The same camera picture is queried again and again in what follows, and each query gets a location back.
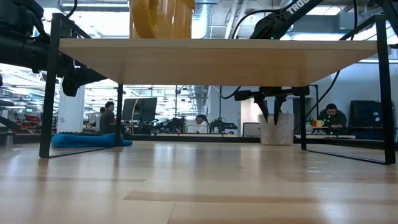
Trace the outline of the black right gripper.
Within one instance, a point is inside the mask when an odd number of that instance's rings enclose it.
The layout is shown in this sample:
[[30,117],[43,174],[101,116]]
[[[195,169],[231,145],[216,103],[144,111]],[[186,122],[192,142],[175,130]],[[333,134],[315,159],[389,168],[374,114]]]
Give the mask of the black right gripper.
[[292,87],[283,89],[282,87],[276,86],[260,86],[258,91],[251,90],[239,90],[234,94],[235,101],[245,101],[250,98],[254,99],[254,102],[260,108],[263,117],[268,122],[268,107],[266,97],[274,96],[274,124],[277,125],[279,114],[281,113],[282,104],[287,100],[286,95],[307,96],[310,94],[309,86],[305,87]]

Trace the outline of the white patterned ceramic mug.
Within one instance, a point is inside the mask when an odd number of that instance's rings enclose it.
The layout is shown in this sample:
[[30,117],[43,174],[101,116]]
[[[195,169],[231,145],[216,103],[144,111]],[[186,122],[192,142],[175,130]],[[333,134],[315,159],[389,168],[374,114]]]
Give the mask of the white patterned ceramic mug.
[[265,120],[263,114],[258,115],[260,142],[270,146],[290,146],[294,143],[294,115],[280,113],[277,124],[274,115]]

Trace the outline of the yellow ceramic mug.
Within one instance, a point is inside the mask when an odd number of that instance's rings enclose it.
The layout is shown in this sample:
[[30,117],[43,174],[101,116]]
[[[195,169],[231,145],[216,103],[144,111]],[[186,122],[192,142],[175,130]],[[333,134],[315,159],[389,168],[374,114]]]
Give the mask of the yellow ceramic mug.
[[128,0],[131,39],[190,39],[194,0]]

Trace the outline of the grey office chair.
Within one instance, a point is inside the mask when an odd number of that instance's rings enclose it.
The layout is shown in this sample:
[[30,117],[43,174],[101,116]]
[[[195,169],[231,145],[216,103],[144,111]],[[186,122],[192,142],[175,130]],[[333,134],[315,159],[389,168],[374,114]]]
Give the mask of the grey office chair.
[[259,133],[259,123],[243,123],[244,138],[258,138]]

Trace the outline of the white round column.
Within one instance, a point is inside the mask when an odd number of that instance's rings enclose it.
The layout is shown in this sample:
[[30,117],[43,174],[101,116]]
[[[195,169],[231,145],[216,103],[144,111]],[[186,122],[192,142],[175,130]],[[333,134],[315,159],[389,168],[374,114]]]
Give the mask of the white round column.
[[85,108],[85,86],[77,89],[76,96],[67,96],[62,85],[58,104],[57,133],[81,133]]

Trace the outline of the person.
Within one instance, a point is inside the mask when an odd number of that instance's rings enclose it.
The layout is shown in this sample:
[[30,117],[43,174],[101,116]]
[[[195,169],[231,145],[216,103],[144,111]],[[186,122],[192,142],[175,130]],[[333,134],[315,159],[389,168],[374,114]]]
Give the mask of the person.
[[114,102],[108,101],[99,121],[99,133],[111,134],[115,132]]
[[195,117],[197,124],[197,133],[205,134],[208,132],[208,120],[205,115],[199,114]]
[[318,118],[324,121],[324,126],[330,129],[344,129],[347,124],[346,115],[337,106],[330,103],[320,112]]

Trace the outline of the blue folded cloth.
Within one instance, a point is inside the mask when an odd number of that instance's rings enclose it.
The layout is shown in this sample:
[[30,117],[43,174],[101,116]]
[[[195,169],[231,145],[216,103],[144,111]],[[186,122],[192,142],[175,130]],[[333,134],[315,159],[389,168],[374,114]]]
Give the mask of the blue folded cloth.
[[84,148],[84,147],[114,147],[115,134],[99,136],[55,134],[51,139],[53,147],[59,148]]

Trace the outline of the dark computer monitor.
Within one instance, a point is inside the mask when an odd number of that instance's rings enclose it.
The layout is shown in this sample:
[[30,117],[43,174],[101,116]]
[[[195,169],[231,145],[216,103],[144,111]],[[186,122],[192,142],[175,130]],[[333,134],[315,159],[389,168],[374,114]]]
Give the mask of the dark computer monitor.
[[155,120],[157,98],[125,99],[122,110],[122,120],[153,121]]

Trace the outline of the large dark screen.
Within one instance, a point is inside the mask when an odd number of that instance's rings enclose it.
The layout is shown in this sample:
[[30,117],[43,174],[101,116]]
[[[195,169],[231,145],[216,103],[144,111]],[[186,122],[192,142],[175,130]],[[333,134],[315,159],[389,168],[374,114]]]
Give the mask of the large dark screen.
[[381,102],[369,100],[351,101],[348,126],[354,128],[381,128]]

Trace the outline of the wooden shelf with black frame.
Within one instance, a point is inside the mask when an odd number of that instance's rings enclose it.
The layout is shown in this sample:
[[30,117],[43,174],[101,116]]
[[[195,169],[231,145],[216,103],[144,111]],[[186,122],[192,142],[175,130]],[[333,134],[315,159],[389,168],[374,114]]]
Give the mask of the wooden shelf with black frame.
[[124,85],[288,86],[303,90],[370,55],[379,58],[384,128],[384,163],[394,164],[391,79],[386,19],[375,15],[375,41],[92,39],[61,13],[52,16],[39,156],[50,157],[58,56],[81,62]]

